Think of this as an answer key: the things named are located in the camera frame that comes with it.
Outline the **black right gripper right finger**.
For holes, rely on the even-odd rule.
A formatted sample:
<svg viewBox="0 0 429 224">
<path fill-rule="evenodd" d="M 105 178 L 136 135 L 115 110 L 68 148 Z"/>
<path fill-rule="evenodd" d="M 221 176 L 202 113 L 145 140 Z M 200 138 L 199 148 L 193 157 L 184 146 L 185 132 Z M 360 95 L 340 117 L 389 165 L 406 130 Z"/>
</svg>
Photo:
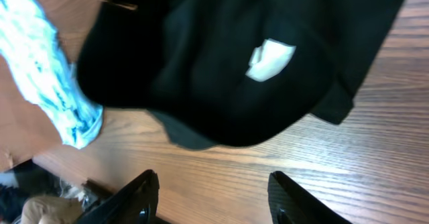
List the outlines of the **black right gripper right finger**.
<svg viewBox="0 0 429 224">
<path fill-rule="evenodd" d="M 274 224 L 351 224 L 281 171 L 269 175 L 267 193 Z"/>
</svg>

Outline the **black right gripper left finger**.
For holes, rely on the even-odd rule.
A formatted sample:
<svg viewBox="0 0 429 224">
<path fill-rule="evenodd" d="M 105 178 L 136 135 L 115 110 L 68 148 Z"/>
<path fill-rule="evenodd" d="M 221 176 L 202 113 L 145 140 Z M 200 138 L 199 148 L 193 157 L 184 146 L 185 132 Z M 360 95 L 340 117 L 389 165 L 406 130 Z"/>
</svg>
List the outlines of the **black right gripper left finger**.
<svg viewBox="0 0 429 224">
<path fill-rule="evenodd" d="M 154 224 L 159 189 L 158 175 L 153 170 L 146 170 L 75 223 Z"/>
</svg>

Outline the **black t-shirt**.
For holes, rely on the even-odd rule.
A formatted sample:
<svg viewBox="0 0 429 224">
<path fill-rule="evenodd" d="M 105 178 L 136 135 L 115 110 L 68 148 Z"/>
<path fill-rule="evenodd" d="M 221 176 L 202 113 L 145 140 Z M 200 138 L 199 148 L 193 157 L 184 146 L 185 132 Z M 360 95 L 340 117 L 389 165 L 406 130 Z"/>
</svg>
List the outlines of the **black t-shirt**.
<svg viewBox="0 0 429 224">
<path fill-rule="evenodd" d="M 342 123 L 404 0 L 107 0 L 76 63 L 106 107 L 147 109 L 190 149 Z"/>
</svg>

